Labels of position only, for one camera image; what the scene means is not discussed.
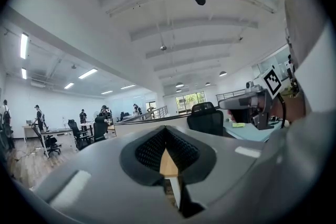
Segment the office chair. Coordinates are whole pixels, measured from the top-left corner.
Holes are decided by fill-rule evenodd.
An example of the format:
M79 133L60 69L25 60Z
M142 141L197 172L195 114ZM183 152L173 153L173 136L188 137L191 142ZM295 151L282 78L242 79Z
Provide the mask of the office chair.
M108 124L104 121L105 117L96 117L93 124L94 140L95 142L105 140L104 134L106 133Z
M37 135L38 139L40 140L41 145L43 147L43 139L44 139L44 137L42 137L42 135L40 134L40 132L36 129L36 124L32 124L31 126L32 126L31 128L36 133L36 135ZM54 138L52 135L48 135L47 136L47 139L45 139L44 143L46 145L48 154L50 154L51 152L57 152L57 154L59 155L61 153L61 149L56 144L56 142L57 142L57 139Z
M191 130L219 136L223 136L223 122L222 111L216 110L211 102L194 105L191 109L191 115L187 117L187 123Z
M121 112L121 113L120 113L120 121L122 121L122 120L124 119L124 117L125 117L125 113L124 113L124 112Z
M73 136L76 139L76 148L78 150L82 150L91 144L91 138L93 138L93 135L87 136L88 131L79 131L75 120L68 120L68 125L70 129L72 129Z

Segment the black shirt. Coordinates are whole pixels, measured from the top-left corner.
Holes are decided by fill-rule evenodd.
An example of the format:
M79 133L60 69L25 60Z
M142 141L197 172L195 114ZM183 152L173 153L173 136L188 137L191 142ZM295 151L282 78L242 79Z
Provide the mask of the black shirt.
M38 110L37 113L36 113L36 116L37 116L37 123L38 123L38 125L41 125L42 124L42 120L41 120L41 118L42 118L42 112L40 110Z

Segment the railing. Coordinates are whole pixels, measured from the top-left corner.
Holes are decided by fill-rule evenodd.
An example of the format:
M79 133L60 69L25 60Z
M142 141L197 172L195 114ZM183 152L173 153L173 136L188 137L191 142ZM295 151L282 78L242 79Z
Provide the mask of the railing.
M151 119L161 119L164 118L168 114L167 106L163 106L159 109L154 109L153 111L147 112L145 114L132 117L127 120L123 120L122 122L134 122L134 121L145 121Z
M234 92L217 94L216 97L217 97L217 101L219 102L220 100L235 97L235 96L238 96L238 95L242 95L244 93L245 93L245 89L239 90L239 91L234 91Z

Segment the air conditioner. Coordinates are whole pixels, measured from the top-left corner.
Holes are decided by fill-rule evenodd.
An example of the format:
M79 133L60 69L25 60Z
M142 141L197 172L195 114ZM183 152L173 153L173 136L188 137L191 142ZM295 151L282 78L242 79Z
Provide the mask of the air conditioner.
M45 88L46 84L43 81L32 79L30 82L31 86L38 87L38 88Z

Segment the cable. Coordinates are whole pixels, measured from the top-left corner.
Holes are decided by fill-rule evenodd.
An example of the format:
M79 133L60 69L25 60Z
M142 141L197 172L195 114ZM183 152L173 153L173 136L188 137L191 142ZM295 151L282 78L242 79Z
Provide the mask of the cable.
M14 160L16 160L16 162L18 162L18 161L21 160L23 157L27 157L27 156L29 156L30 154L32 154L36 149L37 149L37 148L35 148L35 149L34 149L32 152L30 152L30 153L25 153L25 152L21 151L21 152L25 153L25 155L24 155L24 156L21 156L19 159L14 159Z
M278 99L282 105L282 113L283 113L283 116L282 116L282 124L281 124L281 128L284 128L285 126L285 120L286 120L286 104L285 104L285 101L283 100L282 96L280 93L278 93Z

